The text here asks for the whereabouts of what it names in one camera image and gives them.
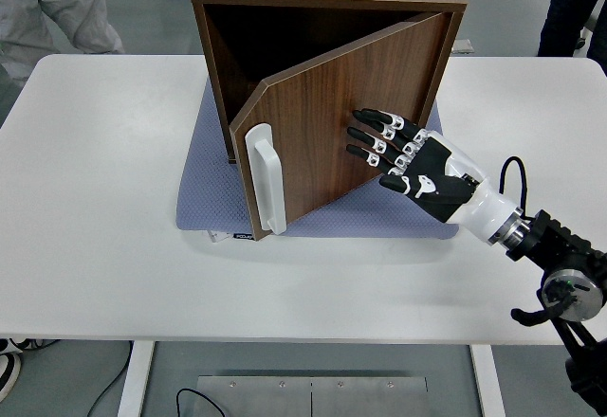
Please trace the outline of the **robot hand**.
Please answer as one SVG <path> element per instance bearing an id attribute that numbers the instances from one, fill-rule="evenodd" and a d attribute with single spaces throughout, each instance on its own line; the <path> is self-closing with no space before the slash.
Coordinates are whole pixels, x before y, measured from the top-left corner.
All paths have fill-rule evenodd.
<path id="1" fill-rule="evenodd" d="M 504 242 L 523 222 L 522 209 L 494 189 L 487 174 L 441 134 L 380 110 L 365 108 L 353 116 L 374 132 L 349 127 L 347 134 L 364 146 L 349 144 L 346 150 L 383 173 L 381 186 L 490 245 Z"/>

